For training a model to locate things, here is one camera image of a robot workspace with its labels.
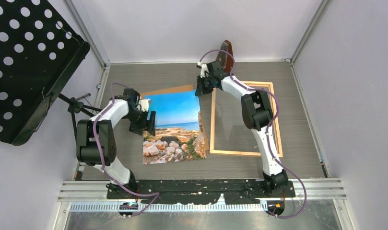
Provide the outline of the brown cardboard backing board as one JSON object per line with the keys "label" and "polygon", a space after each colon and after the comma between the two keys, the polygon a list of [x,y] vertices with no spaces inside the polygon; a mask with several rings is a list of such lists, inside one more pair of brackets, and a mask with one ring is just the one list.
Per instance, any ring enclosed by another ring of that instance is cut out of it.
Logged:
{"label": "brown cardboard backing board", "polygon": [[[156,90],[156,91],[150,91],[150,92],[144,92],[141,93],[141,97],[144,99],[147,95],[153,95],[153,94],[163,94],[163,93],[177,93],[177,92],[188,92],[191,90],[195,90],[196,87],[194,85],[182,85],[182,86],[177,86],[177,87],[172,87],[172,88],[167,88],[167,89],[161,89],[161,90]],[[210,145],[206,133],[205,126],[203,124],[202,120],[202,115],[200,115],[200,127],[202,130],[202,133],[204,135],[204,141],[205,141],[205,149],[206,151],[210,150]]]}

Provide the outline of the landscape photo print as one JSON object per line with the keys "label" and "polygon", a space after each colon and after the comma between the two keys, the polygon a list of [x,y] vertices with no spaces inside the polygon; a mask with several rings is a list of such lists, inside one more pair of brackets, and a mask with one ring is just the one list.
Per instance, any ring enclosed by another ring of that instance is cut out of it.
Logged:
{"label": "landscape photo print", "polygon": [[155,135],[143,134],[144,165],[207,158],[207,139],[195,90],[145,96],[155,111]]}

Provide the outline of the clear acrylic sheet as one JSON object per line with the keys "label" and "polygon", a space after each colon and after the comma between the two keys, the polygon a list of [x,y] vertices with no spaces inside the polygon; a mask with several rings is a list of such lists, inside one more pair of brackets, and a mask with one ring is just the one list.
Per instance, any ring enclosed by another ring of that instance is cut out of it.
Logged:
{"label": "clear acrylic sheet", "polygon": [[259,157],[256,140],[242,120],[240,102],[214,89],[211,103],[210,153]]}

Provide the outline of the light wooden picture frame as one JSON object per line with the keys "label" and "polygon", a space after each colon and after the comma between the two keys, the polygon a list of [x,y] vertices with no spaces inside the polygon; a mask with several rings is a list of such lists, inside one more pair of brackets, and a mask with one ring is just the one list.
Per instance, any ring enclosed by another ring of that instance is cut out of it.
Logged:
{"label": "light wooden picture frame", "polygon": [[[271,93],[274,93],[274,86],[272,82],[244,81],[244,84],[251,87],[265,88],[265,89],[268,89]],[[259,152],[228,151],[228,150],[215,149],[216,92],[217,90],[214,89],[212,92],[212,99],[211,99],[210,154],[241,156],[241,157],[260,157]],[[282,141],[281,141],[280,126],[279,126],[278,118],[275,119],[273,122],[273,134],[275,138],[275,144],[276,144],[278,156],[283,157]]]}

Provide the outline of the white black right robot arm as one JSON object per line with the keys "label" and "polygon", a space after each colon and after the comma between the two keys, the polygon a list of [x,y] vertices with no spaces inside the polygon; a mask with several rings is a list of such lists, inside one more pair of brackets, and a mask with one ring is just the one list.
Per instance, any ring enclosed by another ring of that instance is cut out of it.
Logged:
{"label": "white black right robot arm", "polygon": [[265,194],[277,196],[288,184],[288,176],[283,167],[274,140],[272,124],[277,118],[270,99],[274,94],[265,89],[255,89],[244,84],[236,76],[224,72],[218,61],[197,62],[200,74],[197,77],[196,96],[213,92],[218,88],[233,95],[241,102],[244,125],[253,133],[263,164],[262,188]]}

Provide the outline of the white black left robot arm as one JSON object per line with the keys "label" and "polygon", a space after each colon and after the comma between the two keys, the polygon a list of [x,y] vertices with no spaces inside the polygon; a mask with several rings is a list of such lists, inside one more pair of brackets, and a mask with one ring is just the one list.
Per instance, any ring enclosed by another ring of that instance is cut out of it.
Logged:
{"label": "white black left robot arm", "polygon": [[141,136],[147,131],[155,135],[155,115],[149,99],[141,98],[132,88],[124,89],[122,95],[112,96],[101,112],[77,123],[77,160],[107,175],[125,198],[133,198],[138,191],[137,183],[133,172],[117,157],[114,127],[127,119],[130,132]]}

